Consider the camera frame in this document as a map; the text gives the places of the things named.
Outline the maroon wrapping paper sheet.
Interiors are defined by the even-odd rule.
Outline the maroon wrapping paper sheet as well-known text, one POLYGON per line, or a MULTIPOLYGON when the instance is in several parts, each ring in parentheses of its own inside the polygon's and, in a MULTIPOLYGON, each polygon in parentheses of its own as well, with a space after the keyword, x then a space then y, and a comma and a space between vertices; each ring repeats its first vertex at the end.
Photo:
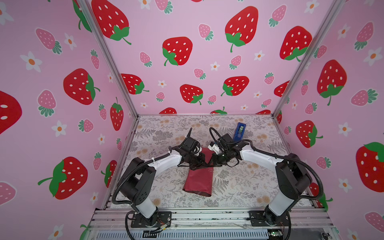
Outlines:
POLYGON ((209 167, 194 171, 189 170, 183 191, 203 197, 211 197, 214 168, 213 163, 210 163, 210 161, 214 152, 208 148, 203 148, 202 153, 205 155, 205 161, 209 167))

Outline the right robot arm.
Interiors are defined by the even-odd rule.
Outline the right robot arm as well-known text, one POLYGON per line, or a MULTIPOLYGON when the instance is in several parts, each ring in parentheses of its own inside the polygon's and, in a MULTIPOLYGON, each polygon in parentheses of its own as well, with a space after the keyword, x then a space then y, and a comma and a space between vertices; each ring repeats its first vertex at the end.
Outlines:
POLYGON ((312 183, 305 163, 294 154, 279 156, 268 153, 254 147, 250 140, 233 142, 229 135, 212 141, 208 148, 215 152, 212 157, 215 167, 237 159, 239 162, 257 164, 276 174, 279 190, 264 211, 264 219, 270 226, 280 222, 282 216, 299 202, 302 193, 312 183))

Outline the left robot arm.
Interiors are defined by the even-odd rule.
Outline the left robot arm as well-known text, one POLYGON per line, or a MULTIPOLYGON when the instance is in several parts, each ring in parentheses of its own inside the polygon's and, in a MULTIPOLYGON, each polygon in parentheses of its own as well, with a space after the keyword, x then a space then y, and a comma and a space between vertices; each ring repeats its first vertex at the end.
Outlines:
POLYGON ((180 145, 168 147, 168 151, 148 160, 134 158, 117 183, 112 202, 127 204, 147 220, 158 217, 158 207, 149 199, 156 174, 172 167, 197 170, 206 164, 201 144, 187 136, 180 145))

